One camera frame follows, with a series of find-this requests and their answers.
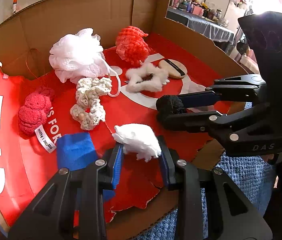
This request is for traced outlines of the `white translucent pad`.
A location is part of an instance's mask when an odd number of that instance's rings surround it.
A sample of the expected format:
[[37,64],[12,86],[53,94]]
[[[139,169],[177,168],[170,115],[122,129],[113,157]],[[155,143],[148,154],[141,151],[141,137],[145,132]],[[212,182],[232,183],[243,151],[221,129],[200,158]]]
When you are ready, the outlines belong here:
[[[188,76],[184,77],[182,79],[182,88],[180,94],[187,94],[187,93],[194,93],[194,92],[204,92],[206,89],[205,86],[202,86],[200,84],[195,83],[194,81],[191,81]],[[198,113],[198,112],[204,112],[208,110],[207,106],[202,107],[194,107],[194,108],[188,108],[188,110]]]

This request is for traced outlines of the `black fuzzy scrunchie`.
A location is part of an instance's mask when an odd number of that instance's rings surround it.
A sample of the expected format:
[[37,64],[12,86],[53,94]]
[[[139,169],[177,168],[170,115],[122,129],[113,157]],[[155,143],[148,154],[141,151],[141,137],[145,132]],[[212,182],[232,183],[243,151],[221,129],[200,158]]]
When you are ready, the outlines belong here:
[[164,95],[156,101],[158,115],[165,117],[170,114],[184,114],[186,109],[181,99],[176,95]]

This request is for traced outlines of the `beige powder puff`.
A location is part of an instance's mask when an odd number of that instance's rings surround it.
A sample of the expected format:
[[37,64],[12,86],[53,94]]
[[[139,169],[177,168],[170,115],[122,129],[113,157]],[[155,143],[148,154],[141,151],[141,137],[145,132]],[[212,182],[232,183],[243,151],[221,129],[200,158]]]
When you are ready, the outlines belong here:
[[159,68],[167,70],[169,77],[173,79],[182,79],[188,73],[184,64],[173,59],[163,59],[159,61],[158,66]]

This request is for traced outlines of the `white towel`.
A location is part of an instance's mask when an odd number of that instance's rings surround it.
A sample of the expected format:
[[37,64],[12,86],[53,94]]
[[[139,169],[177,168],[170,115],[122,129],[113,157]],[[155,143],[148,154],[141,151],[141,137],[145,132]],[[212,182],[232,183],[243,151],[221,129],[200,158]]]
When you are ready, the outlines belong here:
[[149,162],[161,156],[162,150],[152,128],[144,124],[125,124],[114,127],[114,140],[123,144],[124,154],[135,153],[137,160]]

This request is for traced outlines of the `blue sponge cloth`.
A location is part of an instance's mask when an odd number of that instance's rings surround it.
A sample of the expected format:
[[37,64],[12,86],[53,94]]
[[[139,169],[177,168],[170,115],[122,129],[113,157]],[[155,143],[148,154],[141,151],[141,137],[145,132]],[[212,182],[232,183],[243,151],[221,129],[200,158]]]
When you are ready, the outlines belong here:
[[[65,134],[57,140],[58,169],[80,170],[97,159],[99,157],[89,133]],[[116,195],[114,190],[104,190],[103,201],[112,199]]]

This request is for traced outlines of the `white fluffy star scrunchie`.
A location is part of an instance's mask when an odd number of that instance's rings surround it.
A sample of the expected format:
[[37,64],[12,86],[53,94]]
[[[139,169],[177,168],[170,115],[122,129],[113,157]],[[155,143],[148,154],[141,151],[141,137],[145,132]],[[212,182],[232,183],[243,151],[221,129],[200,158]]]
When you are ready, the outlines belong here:
[[126,77],[129,80],[126,85],[126,90],[129,93],[161,92],[163,86],[167,84],[169,72],[148,62],[142,64],[139,68],[128,69]]

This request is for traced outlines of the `cream crochet scrunchie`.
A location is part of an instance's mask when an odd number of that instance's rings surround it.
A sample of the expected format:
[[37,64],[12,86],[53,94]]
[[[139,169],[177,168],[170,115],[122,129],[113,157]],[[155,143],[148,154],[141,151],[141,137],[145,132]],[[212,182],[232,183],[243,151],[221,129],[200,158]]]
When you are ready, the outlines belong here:
[[76,104],[70,109],[72,118],[80,123],[82,130],[91,131],[99,122],[105,122],[106,112],[100,103],[100,97],[112,89],[112,81],[107,77],[86,77],[76,85]]

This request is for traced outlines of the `red mesh bath pouf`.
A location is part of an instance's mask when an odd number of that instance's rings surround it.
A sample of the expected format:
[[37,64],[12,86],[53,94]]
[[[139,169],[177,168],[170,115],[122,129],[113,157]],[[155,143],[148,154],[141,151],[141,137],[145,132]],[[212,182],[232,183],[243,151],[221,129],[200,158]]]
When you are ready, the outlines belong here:
[[131,66],[140,67],[151,51],[144,40],[145,37],[148,37],[148,34],[138,27],[130,25],[121,29],[116,38],[116,53]]

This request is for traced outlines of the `red knitted plush ball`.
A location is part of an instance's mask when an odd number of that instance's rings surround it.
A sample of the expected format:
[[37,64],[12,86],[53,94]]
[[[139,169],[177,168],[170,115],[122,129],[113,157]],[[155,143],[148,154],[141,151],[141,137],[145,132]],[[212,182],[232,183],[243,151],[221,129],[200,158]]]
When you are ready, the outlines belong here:
[[41,146],[52,153],[56,146],[44,132],[43,125],[47,121],[52,107],[54,90],[39,87],[25,98],[24,104],[18,110],[18,126],[20,131],[29,137],[36,135]]

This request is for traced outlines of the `white mesh bath pouf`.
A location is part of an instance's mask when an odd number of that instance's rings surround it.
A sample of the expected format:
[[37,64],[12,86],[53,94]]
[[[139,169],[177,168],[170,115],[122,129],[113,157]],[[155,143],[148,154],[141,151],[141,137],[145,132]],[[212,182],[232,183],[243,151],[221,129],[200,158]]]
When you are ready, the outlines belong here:
[[100,36],[94,34],[92,28],[85,28],[76,34],[67,34],[53,44],[49,63],[62,83],[67,80],[77,83],[84,77],[94,79],[114,74],[118,89],[116,94],[108,95],[115,98],[120,94],[121,81],[117,72],[106,62],[103,51]]

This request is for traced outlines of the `blue knitted blanket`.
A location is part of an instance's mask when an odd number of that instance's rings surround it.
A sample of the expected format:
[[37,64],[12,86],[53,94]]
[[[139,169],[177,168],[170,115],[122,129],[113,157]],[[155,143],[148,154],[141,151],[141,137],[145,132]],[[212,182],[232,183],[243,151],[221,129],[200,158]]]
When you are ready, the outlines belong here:
[[[157,112],[145,116],[151,127],[162,135],[168,148],[178,153],[176,161],[178,206],[176,239],[202,239],[203,221],[201,197],[207,200],[210,239],[271,239],[272,232],[249,199],[219,167],[202,169],[186,156],[194,151],[200,133],[207,131],[170,131],[156,120]],[[103,191],[106,189],[106,151],[117,143],[105,125],[89,133],[99,159],[80,170],[57,168],[54,153],[43,168],[33,164],[33,176],[39,179],[44,172],[50,176],[40,185],[38,193],[26,198],[21,210],[13,216],[8,227],[8,239],[122,239],[136,226],[136,218],[110,229],[106,224]],[[128,171],[148,174],[162,180],[159,159],[150,162],[134,161],[124,155],[120,181],[115,192],[130,189],[139,195],[148,191],[137,176],[127,177]]]

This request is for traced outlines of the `dark cloth covered table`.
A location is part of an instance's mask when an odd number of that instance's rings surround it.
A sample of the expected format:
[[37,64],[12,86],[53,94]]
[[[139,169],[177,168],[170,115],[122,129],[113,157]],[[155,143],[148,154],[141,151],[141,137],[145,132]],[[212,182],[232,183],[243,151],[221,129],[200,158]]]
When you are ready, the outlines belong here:
[[166,18],[181,23],[193,31],[207,37],[225,53],[229,51],[230,46],[234,42],[235,34],[233,31],[197,15],[168,7]]

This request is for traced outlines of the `cardboard box with red lining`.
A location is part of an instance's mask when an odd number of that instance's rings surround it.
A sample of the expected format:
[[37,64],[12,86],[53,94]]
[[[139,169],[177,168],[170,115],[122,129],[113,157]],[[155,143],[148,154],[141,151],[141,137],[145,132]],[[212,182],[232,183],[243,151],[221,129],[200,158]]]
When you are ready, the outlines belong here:
[[[221,145],[207,133],[165,130],[156,100],[212,85],[245,70],[212,40],[166,17],[170,0],[42,0],[0,24],[0,226],[8,231],[57,171],[57,146],[85,133],[98,155],[116,126],[145,124],[184,159],[216,164]],[[130,63],[116,52],[126,27],[140,29],[144,62],[187,68],[159,92],[128,93]]]

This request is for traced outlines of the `cosmetics clutter on table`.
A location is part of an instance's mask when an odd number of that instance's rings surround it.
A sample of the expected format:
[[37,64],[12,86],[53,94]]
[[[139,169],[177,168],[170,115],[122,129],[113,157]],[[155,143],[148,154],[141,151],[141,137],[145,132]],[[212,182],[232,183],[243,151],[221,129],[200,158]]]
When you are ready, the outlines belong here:
[[223,27],[229,25],[229,21],[222,17],[222,10],[215,9],[214,4],[208,5],[199,0],[170,0],[169,7],[200,16]]

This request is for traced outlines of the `mop stick orange tip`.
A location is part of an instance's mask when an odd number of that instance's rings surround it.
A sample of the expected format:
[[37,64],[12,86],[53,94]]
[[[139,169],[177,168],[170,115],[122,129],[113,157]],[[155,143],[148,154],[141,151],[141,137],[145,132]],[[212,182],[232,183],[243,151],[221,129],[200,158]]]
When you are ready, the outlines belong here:
[[17,3],[18,3],[18,0],[13,0],[13,6],[12,6],[12,9],[13,9],[13,15],[16,14],[16,7],[17,7]]

